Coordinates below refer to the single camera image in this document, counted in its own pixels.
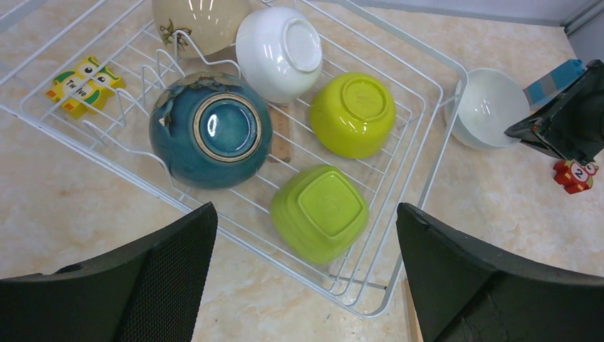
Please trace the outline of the round lime green bowl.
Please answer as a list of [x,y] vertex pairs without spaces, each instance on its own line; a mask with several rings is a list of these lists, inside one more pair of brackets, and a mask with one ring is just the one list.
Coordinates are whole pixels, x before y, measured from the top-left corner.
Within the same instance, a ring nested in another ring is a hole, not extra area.
[[395,124],[394,98],[376,77],[347,72],[330,80],[312,99],[311,129],[331,152],[363,159],[380,152]]

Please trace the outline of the white ceramic bowl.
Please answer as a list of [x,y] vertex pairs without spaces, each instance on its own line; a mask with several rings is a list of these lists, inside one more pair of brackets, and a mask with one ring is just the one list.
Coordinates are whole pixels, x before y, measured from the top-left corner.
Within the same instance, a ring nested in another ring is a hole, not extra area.
[[310,90],[323,66],[317,30],[288,6],[247,15],[237,31],[235,49],[246,82],[271,103],[288,104]]

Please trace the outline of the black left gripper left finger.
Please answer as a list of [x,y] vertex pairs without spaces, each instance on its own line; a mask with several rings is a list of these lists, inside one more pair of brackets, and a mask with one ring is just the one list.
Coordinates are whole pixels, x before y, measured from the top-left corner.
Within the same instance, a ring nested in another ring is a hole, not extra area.
[[52,274],[1,280],[3,341],[190,341],[217,237],[212,203]]

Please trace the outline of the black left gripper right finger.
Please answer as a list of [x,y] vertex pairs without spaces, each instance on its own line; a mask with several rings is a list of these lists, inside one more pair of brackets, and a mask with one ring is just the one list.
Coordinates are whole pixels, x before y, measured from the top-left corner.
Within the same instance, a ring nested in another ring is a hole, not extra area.
[[603,278],[542,264],[410,203],[397,236],[426,341],[601,341]]

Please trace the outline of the white wire dish rack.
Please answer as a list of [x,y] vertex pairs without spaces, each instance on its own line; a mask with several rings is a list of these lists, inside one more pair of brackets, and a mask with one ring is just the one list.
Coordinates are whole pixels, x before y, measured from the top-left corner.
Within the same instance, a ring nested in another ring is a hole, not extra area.
[[[313,92],[288,105],[291,161],[267,162],[250,180],[225,190],[196,190],[172,179],[152,154],[147,133],[152,104],[180,76],[209,69],[237,73],[234,54],[187,61],[162,44],[150,1],[3,1],[1,109],[123,177],[182,212],[213,202],[219,232],[266,258],[343,309],[380,315],[404,272],[395,241],[399,202],[427,201],[437,163],[422,152],[439,109],[449,98],[443,76],[464,68],[358,1],[290,1],[318,29],[321,77],[313,91],[345,72],[375,76],[395,99],[395,126],[381,151],[362,160],[325,149],[308,122]],[[87,56],[127,83],[102,110],[72,119],[45,95],[53,79]],[[278,235],[269,202],[290,177],[317,164],[340,169],[368,201],[370,221],[359,240],[326,266],[296,256]]]

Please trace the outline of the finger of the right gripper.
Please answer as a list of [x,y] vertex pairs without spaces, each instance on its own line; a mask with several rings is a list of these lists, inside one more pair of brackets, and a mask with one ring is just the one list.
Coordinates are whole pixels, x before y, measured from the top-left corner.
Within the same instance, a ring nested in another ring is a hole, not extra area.
[[583,65],[579,79],[505,134],[550,157],[594,162],[603,149],[603,62]]

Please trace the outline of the white bowl with blue rim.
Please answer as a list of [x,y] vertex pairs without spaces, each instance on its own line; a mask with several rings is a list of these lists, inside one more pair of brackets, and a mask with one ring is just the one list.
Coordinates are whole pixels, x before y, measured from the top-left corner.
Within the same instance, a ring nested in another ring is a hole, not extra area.
[[498,150],[521,140],[505,134],[512,125],[530,116],[530,105],[523,89],[509,76],[492,68],[477,68],[468,73],[465,91],[458,83],[451,95],[459,98],[444,106],[446,124],[457,119],[453,136],[476,150]]

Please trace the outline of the beige ceramic bowl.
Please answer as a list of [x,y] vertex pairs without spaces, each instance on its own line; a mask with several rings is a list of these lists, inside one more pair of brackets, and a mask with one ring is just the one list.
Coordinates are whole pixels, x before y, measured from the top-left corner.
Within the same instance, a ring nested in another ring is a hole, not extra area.
[[229,47],[251,12],[249,1],[152,1],[154,24],[163,44],[183,58],[206,56]]

